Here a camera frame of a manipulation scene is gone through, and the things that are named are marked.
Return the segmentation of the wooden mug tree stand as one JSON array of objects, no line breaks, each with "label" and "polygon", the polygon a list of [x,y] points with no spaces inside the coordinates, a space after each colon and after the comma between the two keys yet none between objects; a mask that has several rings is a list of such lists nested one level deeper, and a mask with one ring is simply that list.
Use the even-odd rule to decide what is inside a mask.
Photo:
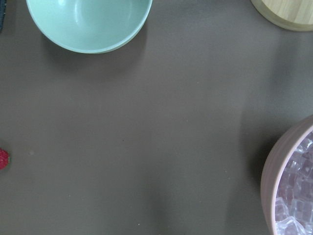
[{"label": "wooden mug tree stand", "polygon": [[312,0],[253,0],[256,10],[271,23],[292,31],[312,31]]}]

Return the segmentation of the dark grey folded cloth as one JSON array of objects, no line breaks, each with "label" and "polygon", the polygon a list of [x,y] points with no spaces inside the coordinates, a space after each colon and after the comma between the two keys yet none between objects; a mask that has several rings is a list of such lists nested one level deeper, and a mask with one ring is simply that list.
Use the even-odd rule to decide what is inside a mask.
[{"label": "dark grey folded cloth", "polygon": [[6,9],[7,0],[0,0],[0,32],[3,29],[3,22],[5,17],[5,9]]}]

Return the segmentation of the pink bowl with ice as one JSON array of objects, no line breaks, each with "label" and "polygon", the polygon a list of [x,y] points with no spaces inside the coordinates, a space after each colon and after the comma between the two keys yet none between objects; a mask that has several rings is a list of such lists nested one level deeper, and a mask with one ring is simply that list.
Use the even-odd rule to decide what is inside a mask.
[{"label": "pink bowl with ice", "polygon": [[290,128],[270,151],[261,202],[272,235],[313,233],[313,117]]}]

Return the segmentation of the green bowl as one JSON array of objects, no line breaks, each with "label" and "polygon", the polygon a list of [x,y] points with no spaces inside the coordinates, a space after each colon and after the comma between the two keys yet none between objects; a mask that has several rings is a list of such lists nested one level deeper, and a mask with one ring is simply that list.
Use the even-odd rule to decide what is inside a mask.
[{"label": "green bowl", "polygon": [[132,40],[149,15],[150,0],[28,0],[38,29],[70,51],[99,54]]}]

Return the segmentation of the red strawberry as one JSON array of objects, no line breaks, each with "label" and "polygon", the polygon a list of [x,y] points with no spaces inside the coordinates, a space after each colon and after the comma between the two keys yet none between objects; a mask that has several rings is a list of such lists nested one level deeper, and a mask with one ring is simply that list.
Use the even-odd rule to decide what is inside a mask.
[{"label": "red strawberry", "polygon": [[0,170],[5,169],[11,163],[11,155],[8,151],[0,148]]}]

